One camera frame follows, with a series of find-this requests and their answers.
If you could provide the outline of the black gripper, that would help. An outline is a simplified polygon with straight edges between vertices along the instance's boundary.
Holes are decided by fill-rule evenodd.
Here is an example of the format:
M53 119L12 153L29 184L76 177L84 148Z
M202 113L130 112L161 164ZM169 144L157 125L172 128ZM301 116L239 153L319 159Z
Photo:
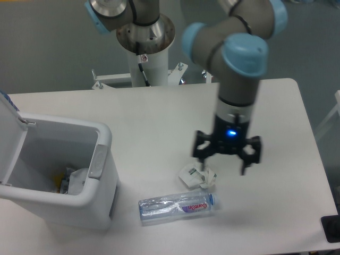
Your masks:
M238 155L242 160L241 176L246 174L246 168L259 164L262 151L262 137L247 138L250 121L235 124L215 115L211 134L197 130L192 150L192 157L205 170L205 161L214 154Z

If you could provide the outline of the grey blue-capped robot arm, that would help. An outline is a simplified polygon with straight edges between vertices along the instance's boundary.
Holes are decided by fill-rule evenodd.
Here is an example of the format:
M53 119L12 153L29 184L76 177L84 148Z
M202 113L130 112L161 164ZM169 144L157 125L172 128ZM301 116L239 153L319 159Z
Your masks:
M121 46L134 59L130 65L136 87L167 82L167 67L149 66L154 54L174 40L171 20L160 12L159 1L86 1L85 8L100 33L116 32ZM192 155L200 163L214 154L237 155L241 174L260 162L261 139L248 138L259 82L267 70L267 39L287 25L281 1L221 1L227 19L216 24L193 23L182 36L187 57L219 80L214 128L197 131Z

